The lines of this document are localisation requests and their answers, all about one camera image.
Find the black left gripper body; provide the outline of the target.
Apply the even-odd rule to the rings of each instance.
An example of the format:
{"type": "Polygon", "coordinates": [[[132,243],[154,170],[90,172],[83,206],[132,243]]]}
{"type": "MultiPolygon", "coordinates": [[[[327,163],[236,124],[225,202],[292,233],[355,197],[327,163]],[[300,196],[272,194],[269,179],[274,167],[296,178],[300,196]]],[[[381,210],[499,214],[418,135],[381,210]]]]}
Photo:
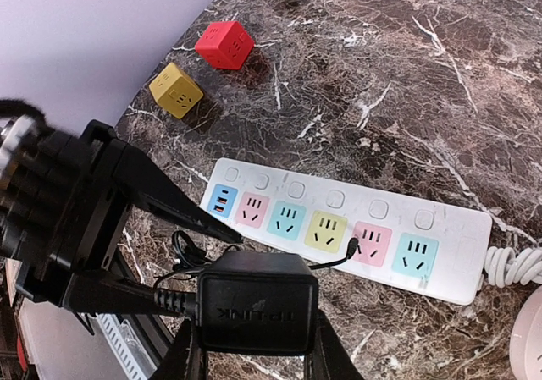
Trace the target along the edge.
{"type": "Polygon", "coordinates": [[[16,289],[26,299],[63,308],[74,273],[118,275],[110,265],[133,207],[113,180],[125,146],[98,121],[80,136],[35,118],[3,130],[1,254],[20,262],[16,289]]]}

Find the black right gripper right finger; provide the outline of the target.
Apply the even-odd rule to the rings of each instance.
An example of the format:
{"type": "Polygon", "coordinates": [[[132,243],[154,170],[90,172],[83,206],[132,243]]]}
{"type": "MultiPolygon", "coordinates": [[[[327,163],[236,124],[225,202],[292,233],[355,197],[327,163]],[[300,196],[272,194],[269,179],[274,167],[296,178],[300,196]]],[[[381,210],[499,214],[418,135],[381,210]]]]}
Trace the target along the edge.
{"type": "Polygon", "coordinates": [[[316,380],[363,380],[351,362],[331,322],[318,311],[314,350],[304,357],[303,378],[316,380]]]}

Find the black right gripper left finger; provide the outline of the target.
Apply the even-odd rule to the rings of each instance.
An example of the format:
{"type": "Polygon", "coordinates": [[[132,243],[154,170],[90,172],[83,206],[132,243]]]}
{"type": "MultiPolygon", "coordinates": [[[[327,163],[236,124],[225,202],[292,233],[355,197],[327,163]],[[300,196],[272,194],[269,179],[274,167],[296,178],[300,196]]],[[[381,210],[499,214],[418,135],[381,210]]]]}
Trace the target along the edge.
{"type": "Polygon", "coordinates": [[[165,357],[150,380],[203,380],[206,378],[206,352],[198,344],[196,324],[185,319],[165,357]]]}

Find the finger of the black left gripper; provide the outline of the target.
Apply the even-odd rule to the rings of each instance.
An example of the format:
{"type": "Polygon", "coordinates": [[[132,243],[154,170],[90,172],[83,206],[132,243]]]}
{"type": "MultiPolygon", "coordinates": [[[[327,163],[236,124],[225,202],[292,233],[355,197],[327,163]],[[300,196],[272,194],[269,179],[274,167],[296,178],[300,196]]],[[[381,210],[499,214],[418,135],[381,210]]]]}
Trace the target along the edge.
{"type": "Polygon", "coordinates": [[[160,306],[151,287],[103,270],[74,273],[64,291],[63,308],[90,314],[179,315],[160,306]]]}
{"type": "Polygon", "coordinates": [[[242,235],[202,210],[142,150],[126,145],[113,180],[130,202],[157,218],[228,244],[242,235]]]}

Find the yellow cube socket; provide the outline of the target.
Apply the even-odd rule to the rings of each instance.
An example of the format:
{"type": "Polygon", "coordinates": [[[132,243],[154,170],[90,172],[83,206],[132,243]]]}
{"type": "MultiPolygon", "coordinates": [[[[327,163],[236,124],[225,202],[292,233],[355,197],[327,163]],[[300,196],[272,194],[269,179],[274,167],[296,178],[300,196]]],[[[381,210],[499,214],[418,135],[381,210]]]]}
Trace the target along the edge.
{"type": "Polygon", "coordinates": [[[182,119],[203,99],[196,82],[175,63],[169,63],[149,84],[157,105],[177,119],[182,119]]]}

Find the black power adapter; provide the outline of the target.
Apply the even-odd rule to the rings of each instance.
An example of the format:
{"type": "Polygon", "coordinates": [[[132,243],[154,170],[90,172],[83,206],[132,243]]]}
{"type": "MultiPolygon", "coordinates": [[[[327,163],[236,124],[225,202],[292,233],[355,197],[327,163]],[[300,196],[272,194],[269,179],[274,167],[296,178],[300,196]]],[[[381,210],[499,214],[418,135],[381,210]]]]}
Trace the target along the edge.
{"type": "Polygon", "coordinates": [[[228,251],[201,270],[196,292],[155,289],[154,297],[194,320],[204,350],[278,356],[313,350],[318,280],[297,254],[228,251]]]}

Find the white multi-socket power strip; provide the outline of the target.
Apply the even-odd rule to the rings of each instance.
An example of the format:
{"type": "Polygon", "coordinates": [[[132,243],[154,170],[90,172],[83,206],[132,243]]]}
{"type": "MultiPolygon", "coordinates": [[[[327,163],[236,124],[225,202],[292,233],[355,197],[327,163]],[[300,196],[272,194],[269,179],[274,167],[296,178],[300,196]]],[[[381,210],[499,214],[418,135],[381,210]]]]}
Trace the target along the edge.
{"type": "Polygon", "coordinates": [[[201,206],[250,240],[458,305],[478,291],[492,229],[484,212],[228,158],[201,206]]]}

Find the red cube socket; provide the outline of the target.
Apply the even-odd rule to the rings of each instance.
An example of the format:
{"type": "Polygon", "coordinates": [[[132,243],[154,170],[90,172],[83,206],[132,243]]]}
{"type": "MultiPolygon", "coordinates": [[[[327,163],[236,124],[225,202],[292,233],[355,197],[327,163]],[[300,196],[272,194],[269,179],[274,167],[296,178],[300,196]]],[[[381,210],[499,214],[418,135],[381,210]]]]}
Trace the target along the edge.
{"type": "Polygon", "coordinates": [[[200,56],[215,69],[239,70],[255,42],[238,21],[212,22],[195,45],[200,56]]]}

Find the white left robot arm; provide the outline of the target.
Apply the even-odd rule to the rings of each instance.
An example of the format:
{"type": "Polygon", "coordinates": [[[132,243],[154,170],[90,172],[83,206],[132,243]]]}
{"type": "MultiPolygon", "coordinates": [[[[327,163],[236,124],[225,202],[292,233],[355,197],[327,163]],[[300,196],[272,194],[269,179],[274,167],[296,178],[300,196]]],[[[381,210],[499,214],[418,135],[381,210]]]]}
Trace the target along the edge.
{"type": "Polygon", "coordinates": [[[147,287],[108,266],[132,207],[229,244],[242,241],[238,232],[106,124],[92,121],[77,137],[11,99],[2,101],[1,115],[1,253],[21,262],[24,297],[74,313],[185,315],[201,330],[235,324],[235,309],[214,291],[147,287]]]}

